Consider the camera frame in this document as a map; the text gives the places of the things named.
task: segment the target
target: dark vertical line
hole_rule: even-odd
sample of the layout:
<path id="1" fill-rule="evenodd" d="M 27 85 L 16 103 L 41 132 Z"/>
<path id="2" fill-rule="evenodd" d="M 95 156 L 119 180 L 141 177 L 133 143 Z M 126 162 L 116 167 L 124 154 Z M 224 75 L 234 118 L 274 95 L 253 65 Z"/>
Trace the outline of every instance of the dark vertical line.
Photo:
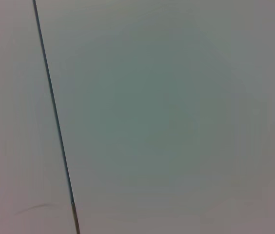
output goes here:
<path id="1" fill-rule="evenodd" d="M 70 181 L 70 176 L 69 176 L 69 171 L 68 171 L 68 166 L 67 166 L 66 153 L 65 153 L 63 138 L 61 135 L 60 125 L 59 125 L 59 116 L 58 116 L 58 112 L 57 112 L 57 108 L 56 108 L 49 66 L 48 66 L 48 62 L 46 59 L 46 53 L 45 53 L 45 48 L 44 48 L 44 43 L 43 43 L 43 38 L 42 38 L 42 31 L 41 31 L 41 26 L 40 26 L 40 20 L 39 20 L 36 0 L 33 0 L 33 5 L 34 5 L 34 10 L 35 10 L 35 15 L 36 15 L 36 21 L 37 21 L 37 27 L 38 27 L 39 37 L 40 37 L 42 53 L 43 53 L 45 70 L 46 70 L 46 74 L 47 74 L 48 81 L 49 81 L 49 88 L 50 88 L 51 99 L 52 99 L 52 104 L 53 104 L 53 111 L 54 111 L 56 125 L 57 125 L 57 129 L 58 129 L 58 134 L 59 134 L 59 143 L 60 143 L 60 147 L 61 147 L 61 151 L 62 151 L 62 155 L 63 155 L 63 159 L 64 159 L 64 166 L 65 166 L 66 177 L 67 177 L 67 182 L 68 182 L 68 187 L 69 187 L 69 195 L 70 195 L 70 201 L 71 201 L 71 205 L 72 205 L 72 209 L 73 209 L 73 216 L 74 216 L 74 220 L 75 220 L 76 231 L 77 231 L 77 234 L 80 234 L 79 222 L 78 222 L 77 211 L 76 211 L 75 200 L 74 200 L 74 194 L 73 194 L 73 189 L 71 186 L 71 181 Z"/>

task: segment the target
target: white wall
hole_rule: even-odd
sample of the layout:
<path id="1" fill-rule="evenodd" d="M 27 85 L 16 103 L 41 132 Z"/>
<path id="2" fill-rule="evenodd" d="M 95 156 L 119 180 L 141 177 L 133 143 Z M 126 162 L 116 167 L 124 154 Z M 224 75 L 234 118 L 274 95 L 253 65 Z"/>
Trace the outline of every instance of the white wall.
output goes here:
<path id="1" fill-rule="evenodd" d="M 82 233 L 275 233 L 275 1 L 38 11 Z"/>
<path id="2" fill-rule="evenodd" d="M 74 233 L 33 4 L 0 0 L 0 234 Z"/>

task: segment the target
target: white surface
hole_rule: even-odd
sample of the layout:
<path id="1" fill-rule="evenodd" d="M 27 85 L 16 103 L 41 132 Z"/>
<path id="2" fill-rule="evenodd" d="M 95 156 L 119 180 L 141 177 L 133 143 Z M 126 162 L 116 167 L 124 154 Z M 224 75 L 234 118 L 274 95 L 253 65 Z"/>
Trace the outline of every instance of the white surface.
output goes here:
<path id="1" fill-rule="evenodd" d="M 75 233 L 33 4 L 0 0 L 0 234 Z"/>
<path id="2" fill-rule="evenodd" d="M 274 2 L 38 0 L 82 233 L 275 233 Z"/>

